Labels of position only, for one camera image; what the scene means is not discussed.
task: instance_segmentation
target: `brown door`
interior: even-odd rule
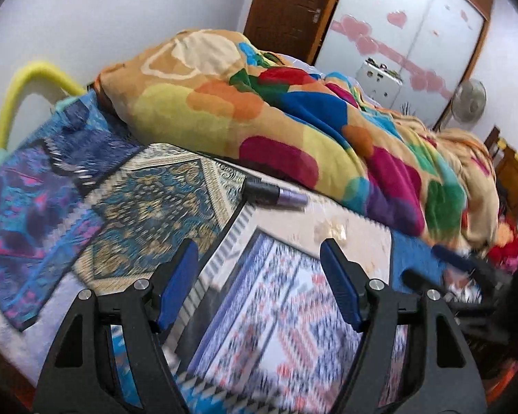
[[[328,1],[253,0],[243,33],[258,49],[306,61]]]

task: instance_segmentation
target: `metal bolt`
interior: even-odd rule
[[[146,289],[148,286],[150,286],[150,282],[147,279],[138,279],[134,282],[134,287],[139,290]]]
[[[78,298],[81,300],[88,300],[92,296],[92,291],[89,289],[83,289],[79,291]]]
[[[384,289],[384,282],[379,279],[372,279],[368,282],[368,286],[370,286],[373,290],[381,291]]]
[[[428,298],[431,298],[431,300],[440,300],[441,294],[439,294],[435,289],[429,289],[426,292],[426,295]]]

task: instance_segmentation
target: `patchwork blanket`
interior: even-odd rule
[[[434,134],[367,103],[341,74],[289,67],[240,33],[181,32],[96,83],[102,106],[146,144],[266,170],[427,243],[494,237],[495,172],[474,136]]]

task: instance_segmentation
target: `fan head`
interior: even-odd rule
[[[464,81],[457,88],[451,102],[453,117],[461,123],[478,121],[486,108],[486,100],[486,89],[480,81]]]

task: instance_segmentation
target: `yellow tube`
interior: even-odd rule
[[[0,149],[6,149],[21,90],[31,79],[40,78],[48,80],[61,87],[68,95],[81,96],[86,90],[73,81],[56,66],[43,60],[29,62],[14,74],[10,87],[6,92],[6,98],[0,110]]]

